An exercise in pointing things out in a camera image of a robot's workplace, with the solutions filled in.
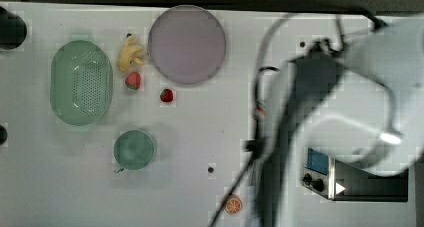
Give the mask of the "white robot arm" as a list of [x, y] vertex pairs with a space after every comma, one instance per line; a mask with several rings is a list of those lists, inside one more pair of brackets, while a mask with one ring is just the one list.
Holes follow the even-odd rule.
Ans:
[[414, 227], [423, 18], [283, 63], [265, 99], [252, 227]]

